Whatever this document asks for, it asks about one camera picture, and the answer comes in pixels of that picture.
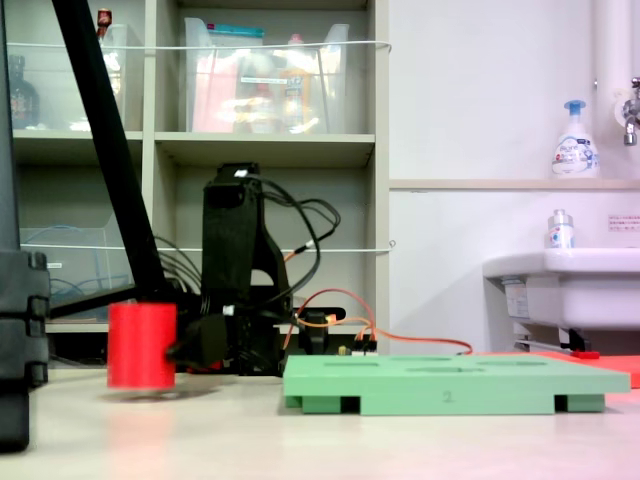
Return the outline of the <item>speckled black gripper finger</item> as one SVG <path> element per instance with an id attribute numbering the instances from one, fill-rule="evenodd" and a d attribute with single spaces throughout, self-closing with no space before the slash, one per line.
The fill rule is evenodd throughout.
<path id="1" fill-rule="evenodd" d="M 177 340 L 166 349 L 166 360 L 171 363 L 198 363 L 199 343 L 195 340 Z"/>

